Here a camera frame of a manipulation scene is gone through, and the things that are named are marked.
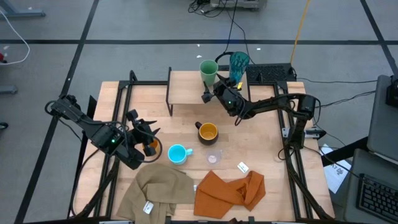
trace black cable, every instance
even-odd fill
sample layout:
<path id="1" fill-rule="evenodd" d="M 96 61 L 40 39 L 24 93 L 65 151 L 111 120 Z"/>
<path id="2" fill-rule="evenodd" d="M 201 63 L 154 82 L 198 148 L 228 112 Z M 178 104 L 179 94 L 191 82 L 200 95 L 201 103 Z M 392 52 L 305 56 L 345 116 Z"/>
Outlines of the black cable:
<path id="1" fill-rule="evenodd" d="M 362 81 L 362 82 L 350 82 L 350 81 L 330 81 L 330 82 L 326 82 L 326 81 L 312 81 L 312 80 L 309 80 L 309 79 L 307 79 L 307 78 L 297 78 L 297 79 L 299 79 L 299 80 L 306 80 L 306 81 L 309 81 L 309 82 L 312 82 L 312 83 L 325 83 L 325 84 L 331 84 L 331 83 L 351 83 L 351 84 L 357 83 L 357 84 L 359 84 L 359 83 L 372 83 L 372 82 L 377 82 L 377 80 Z"/>
<path id="2" fill-rule="evenodd" d="M 235 2 L 234 14 L 232 15 L 231 28 L 229 29 L 228 42 L 226 43 L 226 48 L 225 48 L 225 50 L 224 50 L 224 53 L 228 50 L 229 41 L 231 40 L 231 33 L 232 33 L 232 26 L 234 25 L 234 18 L 235 18 L 235 12 L 236 12 L 236 5 L 238 5 L 238 0 L 236 0 L 236 2 Z"/>
<path id="3" fill-rule="evenodd" d="M 108 187 L 108 184 L 116 177 L 118 170 L 118 162 L 114 162 L 111 170 L 108 172 L 107 176 L 104 179 L 104 182 L 98 187 L 97 191 L 94 193 L 94 196 L 90 199 L 90 201 L 86 204 L 84 209 L 77 214 L 75 217 L 88 217 L 88 215 L 93 210 L 94 206 L 98 203 L 98 199 L 102 197 L 104 191 Z"/>
<path id="4" fill-rule="evenodd" d="M 214 17 L 219 16 L 226 8 L 226 4 L 224 4 L 224 7 L 221 9 L 221 11 L 219 13 L 215 14 L 214 16 L 208 16 L 208 14 L 210 12 L 213 12 L 213 11 L 219 9 L 219 7 L 217 6 L 214 9 L 210 9 L 210 10 L 204 11 L 203 8 L 205 6 L 207 6 L 207 5 L 209 5 L 208 2 L 206 2 L 206 3 L 198 3 L 197 0 L 194 0 L 191 4 L 189 4 L 188 12 L 189 13 L 195 13 L 195 14 L 198 14 L 200 16 L 205 16 L 207 18 L 214 18 Z"/>
<path id="5" fill-rule="evenodd" d="M 225 10 L 226 4 L 224 4 L 224 7 L 221 9 L 221 11 L 220 11 L 218 14 L 216 14 L 216 15 L 214 15 L 214 16 L 207 16 L 207 14 L 208 14 L 209 12 L 213 12 L 214 10 L 218 9 L 218 6 L 217 6 L 216 8 L 214 8 L 214 9 L 212 9 L 212 10 L 209 10 L 209 11 L 204 12 L 203 15 L 204 15 L 205 17 L 207 17 L 207 18 L 214 18 L 214 17 L 219 16 L 219 15 Z"/>
<path id="6" fill-rule="evenodd" d="M 309 148 L 309 147 L 307 147 L 307 146 L 304 146 L 304 148 L 309 149 L 309 150 L 312 150 L 312 151 L 318 153 L 320 156 L 324 156 L 325 159 L 327 159 L 327 160 L 328 160 L 329 162 L 331 162 L 332 164 L 336 164 L 336 165 L 340 166 L 341 168 L 343 168 L 344 170 L 346 170 L 348 173 L 350 173 L 350 174 L 352 174 L 353 176 L 355 176 L 355 177 L 357 177 L 357 178 L 360 179 L 360 177 L 359 177 L 358 175 L 354 174 L 354 173 L 351 172 L 349 169 L 347 169 L 347 168 L 345 168 L 344 166 L 338 164 L 337 162 L 331 160 L 325 153 L 323 153 L 322 147 L 319 148 L 319 150 L 320 150 L 321 152 L 318 152 L 317 150 L 311 149 L 311 148 Z"/>
<path id="7" fill-rule="evenodd" d="M 48 105 L 51 104 L 51 103 L 58 103 L 58 102 L 55 101 L 55 100 L 52 100 L 52 101 L 49 101 L 49 102 L 45 105 L 45 111 L 46 111 L 46 113 L 48 113 L 48 114 L 51 114 L 51 113 L 47 110 Z M 69 107 L 65 107 L 65 108 L 66 108 L 67 110 L 69 110 L 69 112 L 71 112 L 74 116 L 76 116 L 77 120 L 80 120 L 80 121 L 82 121 L 82 122 L 84 122 L 84 123 L 86 123 L 86 124 L 94 124 L 94 125 L 96 125 L 96 124 L 119 124 L 119 125 L 120 125 L 119 128 L 122 128 L 122 129 L 123 129 L 122 132 L 123 132 L 123 134 L 124 134 L 124 143 L 125 143 L 124 146 L 126 147 L 126 150 L 127 150 L 127 153 L 129 154 L 129 156 L 132 157 L 131 151 L 129 150 L 129 143 L 128 143 L 128 138 L 127 138 L 127 131 L 126 131 L 125 125 L 123 125 L 122 122 L 120 122 L 120 121 L 105 121 L 105 122 L 102 122 L 102 121 L 87 121 L 87 120 L 82 119 L 81 117 L 79 117 L 79 116 L 78 116 L 73 110 L 71 110 Z M 144 134 L 150 135 L 150 134 L 148 134 L 148 133 L 145 133 L 145 132 L 139 130 L 138 128 L 137 128 L 137 130 L 140 131 L 140 132 L 142 132 L 142 133 L 144 133 Z M 141 161 L 141 160 L 138 160 L 139 162 L 145 162 L 145 163 L 154 162 L 154 161 L 156 161 L 156 160 L 160 157 L 161 152 L 162 152 L 162 143 L 161 143 L 161 141 L 159 140 L 159 138 L 155 137 L 155 139 L 158 140 L 158 142 L 159 142 L 159 144 L 160 144 L 160 153 L 159 153 L 159 155 L 158 155 L 155 159 L 153 159 L 153 160 L 151 160 L 151 161 Z"/>
<path id="8" fill-rule="evenodd" d="M 344 142 L 343 142 L 342 140 L 340 140 L 338 137 L 333 136 L 333 135 L 331 135 L 331 134 L 328 133 L 328 132 L 326 132 L 326 134 L 329 135 L 330 137 L 336 139 L 337 141 L 339 141 L 340 143 L 342 143 L 344 146 L 346 146 L 346 144 L 344 144 Z"/>
<path id="9" fill-rule="evenodd" d="M 63 122 L 63 121 L 61 120 L 61 118 L 58 118 L 58 120 L 59 120 L 63 125 L 65 125 L 66 127 L 68 127 L 68 128 L 74 133 L 74 135 L 80 140 L 80 142 L 81 142 L 81 138 L 79 137 L 79 135 L 77 135 L 77 133 L 75 132 L 75 130 L 73 130 L 73 128 L 72 128 L 71 126 L 69 126 L 67 123 Z"/>
<path id="10" fill-rule="evenodd" d="M 317 121 L 314 124 L 314 125 L 317 125 L 319 120 L 321 119 L 321 101 L 318 98 L 315 98 L 315 100 L 318 101 L 318 104 L 319 104 L 318 119 L 317 119 Z"/>
<path id="11" fill-rule="evenodd" d="M 293 110 L 296 107 L 296 102 L 294 100 L 290 100 L 289 103 L 293 103 L 293 106 L 290 106 Z"/>
<path id="12" fill-rule="evenodd" d="M 278 152 L 278 158 L 282 161 L 285 161 L 287 158 L 281 158 L 280 153 L 284 150 L 285 148 L 282 148 L 281 150 L 279 150 Z M 292 150 L 292 152 L 289 154 L 289 157 L 292 156 L 294 153 L 294 150 Z"/>
<path id="13" fill-rule="evenodd" d="M 95 150 L 93 153 L 91 153 L 91 154 L 87 157 L 87 159 L 82 163 L 82 165 L 81 165 L 81 167 L 80 167 L 80 169 L 79 169 L 79 171 L 78 171 L 78 173 L 77 173 L 77 176 L 76 176 L 76 184 L 75 184 L 75 187 L 72 189 L 72 196 L 71 196 L 71 198 L 70 198 L 70 211 L 72 212 L 72 214 L 73 214 L 74 216 L 76 216 L 76 213 L 75 213 L 75 210 L 73 209 L 73 201 L 75 200 L 75 194 L 76 194 L 77 186 L 78 186 L 78 184 L 79 184 L 80 174 L 81 174 L 81 172 L 82 172 L 84 166 L 86 165 L 86 163 L 87 163 L 98 151 L 99 151 L 99 149 Z"/>
<path id="14" fill-rule="evenodd" d="M 156 139 L 157 142 L 160 144 L 159 153 L 158 153 L 158 155 L 157 155 L 157 157 L 156 157 L 155 159 L 153 159 L 153 160 L 151 160 L 151 161 L 142 161 L 142 160 L 138 160 L 138 161 L 139 161 L 139 162 L 143 162 L 143 163 L 155 162 L 155 161 L 160 157 L 160 155 L 162 155 L 162 152 L 163 152 L 163 145 L 162 145 L 162 142 L 159 140 L 159 138 L 157 138 L 157 137 L 154 136 L 153 134 L 146 133 L 146 132 L 144 132 L 144 131 L 141 131 L 141 130 L 138 129 L 138 128 L 136 128 L 136 130 L 138 130 L 139 132 L 141 132 L 141 133 L 143 133 L 143 134 L 146 134 L 146 135 L 148 135 L 148 136 L 150 136 L 150 137 Z"/>
<path id="15" fill-rule="evenodd" d="M 226 12 L 228 13 L 229 18 L 232 20 L 232 17 L 231 17 L 231 15 L 229 14 L 228 10 L 227 10 Z M 233 21 L 233 23 L 235 23 L 235 25 L 237 25 L 237 26 L 239 27 L 239 29 L 241 29 L 241 31 L 243 32 L 243 38 L 244 38 L 244 44 L 245 44 L 245 46 L 246 46 L 246 52 L 248 53 L 248 56 L 249 56 L 249 59 L 250 59 L 251 63 L 253 63 L 253 65 L 255 65 L 256 63 L 254 63 L 253 60 L 252 60 L 251 57 L 250 57 L 249 47 L 248 47 L 248 43 L 247 43 L 247 41 L 246 41 L 246 33 L 245 33 L 244 29 L 243 29 L 241 26 L 239 26 L 234 20 L 232 20 L 232 21 Z"/>
<path id="16" fill-rule="evenodd" d="M 331 106 L 331 105 L 338 105 L 338 104 L 340 104 L 340 103 L 344 103 L 344 102 L 353 100 L 353 99 L 358 98 L 358 97 L 371 95 L 371 94 L 373 94 L 373 93 L 375 93 L 375 92 L 376 92 L 375 90 L 373 90 L 373 91 L 367 91 L 367 92 L 360 93 L 360 94 L 357 94 L 357 95 L 355 95 L 355 96 L 352 96 L 351 98 L 347 98 L 347 99 L 342 99 L 342 100 L 334 101 L 334 102 L 331 102 L 331 103 L 328 103 L 328 104 L 325 104 L 325 105 L 316 106 L 315 108 L 320 108 L 320 107 L 326 108 L 326 107 Z"/>
<path id="17" fill-rule="evenodd" d="M 359 180 L 366 181 L 366 180 L 364 180 L 362 177 L 360 177 L 360 176 L 354 174 L 354 172 L 350 171 L 349 169 L 345 168 L 344 166 L 340 165 L 339 163 L 337 163 L 337 162 L 331 160 L 331 159 L 322 151 L 322 147 L 321 147 L 321 146 L 319 147 L 319 151 L 320 151 L 320 152 L 318 152 L 318 151 L 315 150 L 315 149 L 311 149 L 311 148 L 309 148 L 309 147 L 307 147 L 307 146 L 304 146 L 304 148 L 309 149 L 309 150 L 311 150 L 311 151 L 314 151 L 314 152 L 316 152 L 317 154 L 319 154 L 320 156 L 324 156 L 325 159 L 327 159 L 329 162 L 331 162 L 332 164 L 335 164 L 335 165 L 337 165 L 337 166 L 343 168 L 345 171 L 347 171 L 349 174 L 355 176 L 355 177 L 358 178 Z M 383 189 L 379 189 L 379 190 L 380 190 L 381 192 L 384 192 L 385 194 L 388 194 L 388 195 L 391 196 L 392 198 L 398 200 L 398 197 L 395 196 L 394 194 L 392 194 L 392 193 L 390 193 L 390 192 L 387 192 L 387 191 L 385 191 L 385 190 L 383 190 Z"/>

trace blue mug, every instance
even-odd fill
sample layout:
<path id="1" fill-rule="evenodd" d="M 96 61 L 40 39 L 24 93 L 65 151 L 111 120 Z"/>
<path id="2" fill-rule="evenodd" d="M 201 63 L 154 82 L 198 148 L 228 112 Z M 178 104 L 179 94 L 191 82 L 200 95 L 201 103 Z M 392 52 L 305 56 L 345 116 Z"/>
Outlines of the blue mug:
<path id="1" fill-rule="evenodd" d="M 193 154 L 193 149 L 185 149 L 180 144 L 175 144 L 170 147 L 167 155 L 169 156 L 170 161 L 172 161 L 175 165 L 182 165 L 187 160 L 187 156 Z"/>

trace black keyboard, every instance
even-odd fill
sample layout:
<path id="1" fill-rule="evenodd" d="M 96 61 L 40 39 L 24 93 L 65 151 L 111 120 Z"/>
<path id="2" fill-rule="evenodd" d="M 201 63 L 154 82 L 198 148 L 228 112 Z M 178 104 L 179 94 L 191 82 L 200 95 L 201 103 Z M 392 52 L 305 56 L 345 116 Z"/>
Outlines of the black keyboard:
<path id="1" fill-rule="evenodd" d="M 275 81 L 296 81 L 293 74 L 289 73 L 289 63 L 256 64 L 246 67 L 246 74 L 249 82 L 275 82 Z M 229 65 L 219 65 L 219 71 L 228 71 Z"/>
<path id="2" fill-rule="evenodd" d="M 398 223 L 398 187 L 360 175 L 356 206 L 391 223 Z"/>

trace cable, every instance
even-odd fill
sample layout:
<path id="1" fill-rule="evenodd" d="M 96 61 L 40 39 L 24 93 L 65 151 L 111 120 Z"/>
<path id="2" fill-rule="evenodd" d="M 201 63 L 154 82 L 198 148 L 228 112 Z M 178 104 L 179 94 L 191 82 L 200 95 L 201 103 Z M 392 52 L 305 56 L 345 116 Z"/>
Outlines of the cable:
<path id="1" fill-rule="evenodd" d="M 352 84 L 357 83 L 357 84 L 360 84 L 360 83 L 372 83 L 372 82 L 377 82 L 377 80 L 362 81 L 362 82 L 348 82 L 348 81 L 331 81 L 331 82 L 325 82 L 325 81 L 312 81 L 312 80 L 309 80 L 309 79 L 307 79 L 307 78 L 297 78 L 297 79 L 299 79 L 299 80 L 306 80 L 306 81 L 309 81 L 309 82 L 312 82 L 312 83 L 324 83 L 324 84 L 331 84 L 331 83 L 352 83 Z"/>
<path id="2" fill-rule="evenodd" d="M 300 26 L 298 27 L 296 39 L 294 40 L 293 52 L 292 52 L 292 56 L 290 56 L 290 64 L 291 64 L 291 65 L 293 64 L 294 53 L 296 52 L 297 41 L 298 41 L 298 39 L 299 39 L 299 37 L 300 37 L 301 28 L 303 27 L 305 15 L 307 14 L 307 9 L 308 9 L 308 5 L 310 4 L 310 1 L 311 1 L 311 0 L 307 0 L 307 3 L 305 4 L 303 16 L 301 17 L 301 21 L 300 21 Z"/>
<path id="3" fill-rule="evenodd" d="M 285 149 L 285 148 L 282 148 L 282 149 L 279 150 L 279 152 L 278 152 L 278 158 L 279 158 L 280 160 L 282 160 L 282 161 L 285 161 L 285 160 L 287 159 L 287 158 L 281 158 L 281 157 L 280 157 L 280 152 L 282 152 L 284 149 Z M 294 153 L 294 150 L 292 150 L 292 152 L 289 154 L 289 157 L 292 156 L 293 153 Z"/>
<path id="4" fill-rule="evenodd" d="M 333 135 L 329 134 L 328 132 L 326 132 L 326 134 L 329 135 L 330 137 L 336 139 L 337 141 L 339 141 L 340 143 L 342 143 L 344 146 L 346 146 L 346 144 L 344 144 L 344 142 L 343 142 L 342 140 L 340 140 L 338 137 L 333 136 Z"/>
<path id="5" fill-rule="evenodd" d="M 208 3 L 208 2 L 206 2 L 206 3 L 202 3 L 202 2 L 201 2 L 201 3 L 199 3 L 198 0 L 194 0 L 191 4 L 189 4 L 188 12 L 189 12 L 189 13 L 198 14 L 199 16 L 205 16 L 205 17 L 207 17 L 207 18 L 214 18 L 214 17 L 219 16 L 219 15 L 225 10 L 226 4 L 224 4 L 224 7 L 221 9 L 221 11 L 220 11 L 218 14 L 216 14 L 216 15 L 214 15 L 214 16 L 207 16 L 207 14 L 210 13 L 210 12 L 213 12 L 213 11 L 215 11 L 215 10 L 217 10 L 217 9 L 219 9 L 218 6 L 220 5 L 221 2 L 222 2 L 222 0 L 219 0 L 219 1 L 218 1 L 217 7 L 215 7 L 214 9 L 210 9 L 210 10 L 204 11 L 203 8 L 204 8 L 206 5 L 209 5 L 209 3 Z"/>
<path id="6" fill-rule="evenodd" d="M 159 140 L 159 138 L 157 138 L 157 137 L 154 136 L 153 134 L 149 134 L 149 133 L 143 132 L 143 131 L 141 131 L 141 130 L 138 129 L 138 128 L 136 128 L 136 130 L 138 130 L 139 132 L 141 132 L 141 133 L 143 133 L 143 134 L 146 134 L 146 135 L 148 135 L 148 136 L 150 136 L 150 137 L 156 139 L 157 142 L 159 142 L 159 144 L 160 144 L 159 154 L 157 155 L 157 157 L 156 157 L 155 159 L 153 159 L 153 160 L 151 160 L 151 161 L 143 161 L 143 160 L 138 160 L 138 161 L 139 161 L 139 162 L 143 162 L 143 163 L 155 162 L 155 161 L 160 157 L 160 155 L 162 155 L 162 152 L 163 152 L 163 145 L 162 145 L 162 142 Z"/>
<path id="7" fill-rule="evenodd" d="M 4 16 L 4 18 L 6 19 L 8 25 L 10 26 L 10 28 L 12 29 L 12 31 L 14 31 L 14 33 L 17 34 L 17 36 L 26 44 L 26 47 L 27 47 L 27 53 L 26 53 L 26 56 L 24 57 L 24 59 L 19 60 L 19 61 L 16 61 L 16 62 L 0 63 L 0 66 L 1 66 L 1 65 L 14 65 L 14 64 L 17 64 L 17 63 L 24 62 L 24 61 L 26 60 L 26 58 L 29 56 L 30 47 L 29 47 L 29 45 L 27 44 L 27 42 L 21 37 L 21 35 L 19 35 L 18 32 L 14 29 L 14 27 L 11 25 L 10 21 L 8 21 L 7 16 L 4 15 L 4 13 L 2 12 L 2 10 L 0 10 L 0 12 L 1 12 L 2 16 Z"/>
<path id="8" fill-rule="evenodd" d="M 80 167 L 80 169 L 79 169 L 79 171 L 78 171 L 78 173 L 77 173 L 77 176 L 76 176 L 76 184 L 75 184 L 75 187 L 72 189 L 72 196 L 71 196 L 71 198 L 70 198 L 70 211 L 72 212 L 72 214 L 73 214 L 74 216 L 76 216 L 76 213 L 75 213 L 75 210 L 73 209 L 73 201 L 75 200 L 75 194 L 76 194 L 77 185 L 78 185 L 78 183 L 79 183 L 80 174 L 81 174 L 81 172 L 82 172 L 84 166 L 86 165 L 86 163 L 87 163 L 98 151 L 99 151 L 99 149 L 95 150 L 93 153 L 91 153 L 91 154 L 87 157 L 87 159 L 82 163 L 82 165 L 81 165 L 81 167 Z"/>
<path id="9" fill-rule="evenodd" d="M 229 14 L 228 10 L 227 10 L 226 12 L 228 13 L 229 18 L 232 20 L 232 17 L 231 17 L 231 15 Z M 239 29 L 241 29 L 241 31 L 243 32 L 243 38 L 244 38 L 244 44 L 245 44 L 245 46 L 246 46 L 246 52 L 248 53 L 248 56 L 249 56 L 249 59 L 250 59 L 251 63 L 253 63 L 253 65 L 255 65 L 256 63 L 254 63 L 253 60 L 252 60 L 251 57 L 250 57 L 249 48 L 248 48 L 248 43 L 247 43 L 247 41 L 246 41 L 246 33 L 245 33 L 244 29 L 243 29 L 241 26 L 239 26 L 234 20 L 232 20 L 232 21 L 233 21 L 233 23 L 235 23 L 235 25 L 237 25 L 237 26 L 239 27 Z"/>
<path id="10" fill-rule="evenodd" d="M 304 148 L 309 149 L 309 150 L 311 150 L 311 151 L 314 151 L 314 152 L 316 152 L 317 154 L 319 154 L 320 156 L 324 156 L 325 159 L 327 159 L 329 162 L 331 162 L 332 164 L 336 164 L 337 166 L 343 168 L 345 171 L 347 171 L 349 174 L 355 176 L 355 177 L 358 178 L 359 180 L 366 181 L 366 180 L 364 180 L 362 177 L 360 177 L 360 176 L 354 174 L 354 172 L 350 171 L 349 169 L 345 168 L 344 166 L 340 165 L 339 163 L 337 163 L 337 162 L 331 160 L 331 159 L 322 151 L 322 147 L 321 147 L 321 146 L 319 146 L 319 151 L 320 151 L 320 152 L 318 152 L 318 151 L 315 150 L 315 149 L 311 149 L 311 148 L 309 148 L 309 147 L 307 147 L 307 146 L 304 146 Z M 383 190 L 383 189 L 379 189 L 379 190 L 382 191 L 382 192 L 384 192 L 385 194 L 388 194 L 389 196 L 391 196 L 391 197 L 393 197 L 393 198 L 395 198 L 395 199 L 398 199 L 397 196 L 395 196 L 394 194 L 392 194 L 392 193 L 390 193 L 390 192 L 387 192 L 387 191 L 385 191 L 385 190 Z"/>
<path id="11" fill-rule="evenodd" d="M 73 130 L 73 128 L 72 128 L 71 126 L 69 126 L 67 123 L 63 122 L 63 121 L 61 120 L 61 118 L 58 118 L 58 120 L 59 120 L 63 125 L 65 125 L 66 127 L 68 127 L 68 128 L 74 133 L 74 135 L 80 140 L 80 142 L 81 142 L 81 138 L 79 137 L 79 135 L 76 134 L 75 130 Z"/>
<path id="12" fill-rule="evenodd" d="M 229 29 L 228 42 L 226 43 L 226 48 L 225 48 L 225 50 L 224 50 L 224 53 L 228 50 L 229 40 L 231 40 L 231 33 L 232 33 L 232 26 L 234 25 L 234 18 L 235 18 L 235 12 L 236 12 L 236 5 L 238 5 L 238 0 L 236 0 L 236 2 L 235 2 L 234 14 L 232 15 L 231 28 Z"/>
<path id="13" fill-rule="evenodd" d="M 329 159 L 329 157 L 328 157 L 325 153 L 323 153 L 322 147 L 319 148 L 319 150 L 320 150 L 321 152 L 318 152 L 317 150 L 311 149 L 311 148 L 309 148 L 309 147 L 307 147 L 307 146 L 304 146 L 304 148 L 309 149 L 309 150 L 312 150 L 312 151 L 318 153 L 320 156 L 324 156 L 325 159 L 327 159 L 327 160 L 328 160 L 329 162 L 331 162 L 332 164 L 336 164 L 336 165 L 340 166 L 341 168 L 343 168 L 344 170 L 346 170 L 347 172 L 349 172 L 349 173 L 352 174 L 353 176 L 355 176 L 355 177 L 357 177 L 357 178 L 360 179 L 360 177 L 359 177 L 358 175 L 354 174 L 354 173 L 351 172 L 349 169 L 347 169 L 347 168 L 345 168 L 344 166 L 340 165 L 339 163 L 337 163 L 337 162 L 335 162 L 335 161 Z"/>
<path id="14" fill-rule="evenodd" d="M 219 15 L 224 11 L 224 9 L 225 9 L 225 7 L 226 7 L 226 4 L 224 4 L 224 7 L 221 9 L 221 11 L 220 11 L 218 14 L 216 14 L 216 15 L 214 15 L 214 16 L 207 16 L 207 14 L 208 14 L 209 12 L 213 12 L 214 10 L 218 9 L 218 6 L 217 6 L 216 8 L 214 8 L 214 9 L 212 9 L 212 10 L 209 10 L 209 11 L 204 12 L 203 15 L 204 15 L 205 17 L 207 17 L 207 18 L 214 18 L 214 17 L 219 16 Z"/>
<path id="15" fill-rule="evenodd" d="M 338 105 L 338 104 L 340 104 L 340 103 L 344 103 L 344 102 L 353 100 L 353 99 L 358 98 L 358 97 L 371 95 L 371 94 L 373 94 L 373 93 L 375 93 L 375 92 L 376 92 L 376 91 L 373 90 L 373 91 L 368 91 L 368 92 L 360 93 L 360 94 L 357 94 L 357 95 L 355 95 L 355 96 L 352 96 L 351 98 L 347 98 L 347 99 L 342 99 L 342 100 L 334 101 L 334 102 L 331 102 L 331 103 L 328 103 L 328 104 L 325 104 L 325 105 L 316 106 L 315 108 L 321 108 L 321 107 L 322 107 L 322 108 L 326 108 L 326 107 L 331 106 L 331 105 Z"/>
<path id="16" fill-rule="evenodd" d="M 49 101 L 48 103 L 46 103 L 46 105 L 45 105 L 45 107 L 44 107 L 44 110 L 45 110 L 46 113 L 48 113 L 48 114 L 50 114 L 50 115 L 52 115 L 52 114 L 48 111 L 47 107 L 48 107 L 49 104 L 51 104 L 51 103 L 58 103 L 58 102 L 55 101 L 55 100 L 52 100 L 52 101 Z M 123 134 L 124 134 L 124 146 L 126 147 L 127 153 L 129 154 L 129 156 L 132 157 L 131 151 L 129 150 L 129 143 L 128 143 L 128 138 L 127 138 L 127 131 L 126 131 L 125 125 L 122 124 L 122 122 L 120 122 L 120 121 L 105 121 L 105 122 L 102 122 L 102 121 L 86 121 L 85 119 L 82 119 L 81 117 L 79 117 L 79 116 L 78 116 L 73 110 L 71 110 L 69 107 L 65 107 L 65 108 L 66 108 L 67 110 L 69 110 L 69 112 L 71 112 L 74 116 L 76 116 L 77 120 L 80 120 L 80 121 L 82 121 L 82 122 L 84 122 L 84 123 L 86 123 L 86 124 L 119 124 L 119 125 L 120 125 L 119 128 L 122 128 L 122 130 L 123 130 L 122 132 L 123 132 Z M 160 155 L 162 154 L 162 151 L 163 151 L 163 147 L 162 147 L 162 143 L 161 143 L 160 139 L 157 138 L 157 137 L 154 136 L 154 135 L 151 135 L 151 134 L 149 134 L 149 133 L 145 133 L 145 132 L 141 131 L 141 130 L 138 129 L 138 128 L 136 128 L 136 130 L 138 130 L 138 131 L 140 131 L 141 133 L 144 133 L 144 134 L 146 134 L 146 135 L 148 135 L 148 136 L 151 136 L 151 137 L 155 138 L 155 139 L 159 142 L 159 144 L 160 144 L 159 155 L 158 155 L 155 159 L 153 159 L 153 160 L 151 160 L 151 161 L 142 161 L 142 160 L 138 160 L 138 159 L 137 159 L 137 161 L 139 161 L 139 162 L 145 162 L 145 163 L 150 163 L 150 162 L 156 161 L 156 160 L 160 157 Z"/>
<path id="17" fill-rule="evenodd" d="M 318 98 L 315 98 L 315 100 L 318 101 L 318 104 L 319 104 L 318 119 L 317 119 L 317 121 L 314 124 L 314 125 L 317 125 L 319 120 L 321 119 L 321 101 Z"/>

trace teal plastic cup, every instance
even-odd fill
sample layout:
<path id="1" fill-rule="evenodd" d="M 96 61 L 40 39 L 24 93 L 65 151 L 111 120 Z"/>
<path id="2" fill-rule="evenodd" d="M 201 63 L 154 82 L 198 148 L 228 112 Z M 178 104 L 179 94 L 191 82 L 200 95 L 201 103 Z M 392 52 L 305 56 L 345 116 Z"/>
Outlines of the teal plastic cup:
<path id="1" fill-rule="evenodd" d="M 204 60 L 200 64 L 201 80 L 205 82 L 207 86 L 214 84 L 217 71 L 218 64 L 214 60 Z"/>

